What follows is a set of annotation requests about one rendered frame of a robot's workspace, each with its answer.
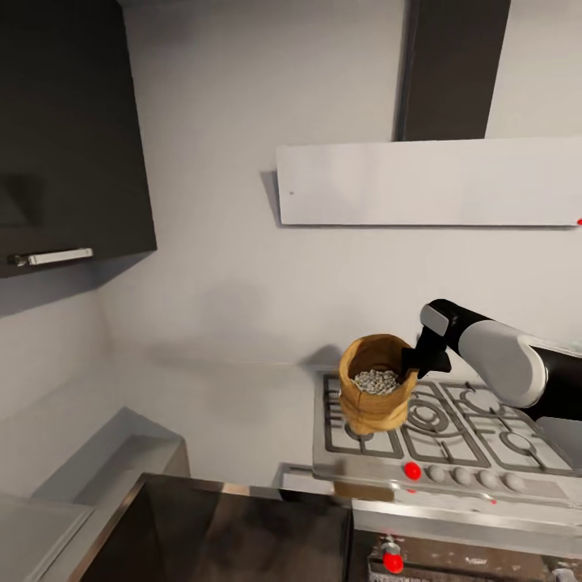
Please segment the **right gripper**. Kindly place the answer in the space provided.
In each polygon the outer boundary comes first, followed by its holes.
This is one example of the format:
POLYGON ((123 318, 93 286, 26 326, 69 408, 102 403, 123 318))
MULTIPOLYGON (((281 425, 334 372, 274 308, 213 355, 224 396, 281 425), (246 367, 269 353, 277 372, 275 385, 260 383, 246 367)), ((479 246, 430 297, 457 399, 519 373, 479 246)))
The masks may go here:
POLYGON ((408 368, 420 369, 417 378, 421 379, 428 371, 449 373, 452 365, 446 351, 430 352, 419 342, 416 348, 402 348, 402 376, 406 375, 408 368))

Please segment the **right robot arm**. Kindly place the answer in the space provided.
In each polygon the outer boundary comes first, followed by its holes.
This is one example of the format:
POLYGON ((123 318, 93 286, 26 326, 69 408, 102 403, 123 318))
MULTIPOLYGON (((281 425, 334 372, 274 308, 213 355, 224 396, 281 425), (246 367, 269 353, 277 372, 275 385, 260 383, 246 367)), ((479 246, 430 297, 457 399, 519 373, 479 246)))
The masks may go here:
POLYGON ((505 405, 529 415, 582 472, 582 352, 499 323, 450 300, 421 308, 416 348, 401 369, 449 373, 451 348, 505 405))

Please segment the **popcorn bag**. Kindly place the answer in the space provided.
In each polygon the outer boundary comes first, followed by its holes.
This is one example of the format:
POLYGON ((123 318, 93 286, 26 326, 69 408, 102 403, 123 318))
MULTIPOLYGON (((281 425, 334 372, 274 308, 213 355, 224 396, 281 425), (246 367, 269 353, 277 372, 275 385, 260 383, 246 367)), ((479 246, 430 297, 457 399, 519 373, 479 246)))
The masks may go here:
POLYGON ((339 402, 358 434, 394 431, 407 420, 408 402, 420 369, 401 372, 402 348, 410 348, 393 334, 367 335, 355 340, 338 368, 339 402), (385 394, 363 390, 354 380, 362 374, 391 373, 397 386, 385 394))

